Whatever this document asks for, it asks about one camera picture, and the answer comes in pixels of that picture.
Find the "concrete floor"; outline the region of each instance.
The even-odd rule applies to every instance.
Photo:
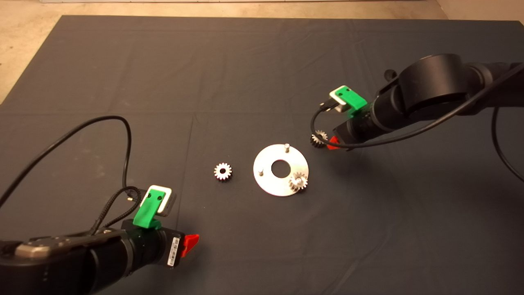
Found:
[[[0,103],[61,15],[186,17],[523,19],[522,0],[286,3],[62,3],[0,0]],[[514,7],[521,8],[521,13]]]

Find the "metal gear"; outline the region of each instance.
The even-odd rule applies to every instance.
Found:
[[[328,134],[324,131],[316,130],[315,133],[320,135],[320,137],[322,137],[323,139],[328,140]],[[318,138],[316,138],[316,136],[313,134],[311,135],[310,142],[315,148],[323,148],[326,145],[325,143],[321,142]]]
[[[296,193],[308,185],[308,178],[303,173],[293,173],[289,178],[289,187]]]
[[[229,164],[220,163],[215,167],[214,173],[217,180],[224,182],[231,178],[233,170]]]

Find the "gear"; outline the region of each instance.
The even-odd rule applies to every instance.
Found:
[[[216,179],[223,182],[231,178],[233,170],[231,169],[231,166],[229,166],[229,164],[220,163],[215,167],[214,173]]]
[[[328,134],[325,133],[324,131],[322,130],[316,130],[315,131],[316,134],[320,135],[320,137],[322,137],[323,139],[325,140],[328,140]],[[310,142],[311,144],[315,147],[315,148],[323,148],[326,144],[321,142],[315,135],[311,135],[311,139],[310,139]]]
[[[289,178],[289,187],[296,193],[308,185],[308,178],[303,173],[293,173]]]

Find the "barcode label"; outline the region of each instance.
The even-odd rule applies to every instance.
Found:
[[[175,237],[173,238],[173,242],[171,243],[171,251],[169,251],[169,258],[167,260],[167,265],[173,266],[174,265],[174,259],[177,257],[177,251],[178,251],[178,243],[180,242],[180,239]]]

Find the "metal plate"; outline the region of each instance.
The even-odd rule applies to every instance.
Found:
[[[289,164],[290,173],[288,176],[279,178],[273,174],[271,167],[276,161],[285,161]],[[296,172],[308,177],[308,161],[299,150],[289,146],[289,144],[273,144],[266,147],[258,153],[253,163],[253,175],[258,185],[268,194],[275,196],[285,197],[295,193],[289,187],[289,177]]]

